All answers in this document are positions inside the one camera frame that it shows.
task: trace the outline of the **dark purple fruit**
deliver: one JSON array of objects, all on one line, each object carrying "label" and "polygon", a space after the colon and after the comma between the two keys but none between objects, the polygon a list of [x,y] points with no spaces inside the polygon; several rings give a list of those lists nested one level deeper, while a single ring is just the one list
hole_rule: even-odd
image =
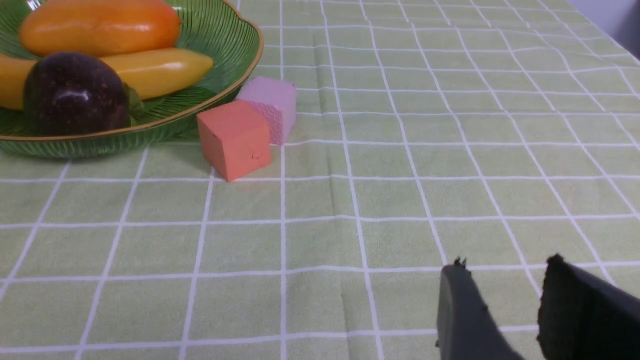
[{"label": "dark purple fruit", "polygon": [[93,56],[61,51],[38,61],[24,84],[23,111],[44,136],[85,135],[130,124],[129,94]]}]

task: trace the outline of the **table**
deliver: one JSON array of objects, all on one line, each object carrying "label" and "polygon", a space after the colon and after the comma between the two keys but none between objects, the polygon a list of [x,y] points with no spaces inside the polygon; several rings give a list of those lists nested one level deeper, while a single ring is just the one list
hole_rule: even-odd
[{"label": "table", "polygon": [[288,143],[2,154],[0,359],[439,359],[456,256],[527,359],[556,252],[640,295],[640,66],[565,0],[236,5]]}]

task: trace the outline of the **orange papaya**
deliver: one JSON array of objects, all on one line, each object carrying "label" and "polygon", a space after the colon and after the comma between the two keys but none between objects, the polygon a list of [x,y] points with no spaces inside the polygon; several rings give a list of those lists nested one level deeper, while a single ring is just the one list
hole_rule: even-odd
[{"label": "orange papaya", "polygon": [[48,0],[20,25],[37,56],[75,51],[96,57],[173,47],[181,20],[164,0]]}]

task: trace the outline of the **orange foam cube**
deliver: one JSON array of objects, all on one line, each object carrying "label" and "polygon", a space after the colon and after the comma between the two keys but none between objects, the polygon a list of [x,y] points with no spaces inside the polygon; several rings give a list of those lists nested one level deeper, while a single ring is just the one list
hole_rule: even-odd
[{"label": "orange foam cube", "polygon": [[271,163],[267,120],[246,101],[232,101],[197,115],[202,154],[226,181]]}]

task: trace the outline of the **pink foam cube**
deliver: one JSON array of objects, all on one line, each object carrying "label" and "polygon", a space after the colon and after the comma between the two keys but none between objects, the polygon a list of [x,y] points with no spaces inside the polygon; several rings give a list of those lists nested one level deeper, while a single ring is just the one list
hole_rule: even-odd
[{"label": "pink foam cube", "polygon": [[282,145],[296,122],[296,86],[257,76],[240,90],[236,100],[246,101],[269,122],[271,143]]}]

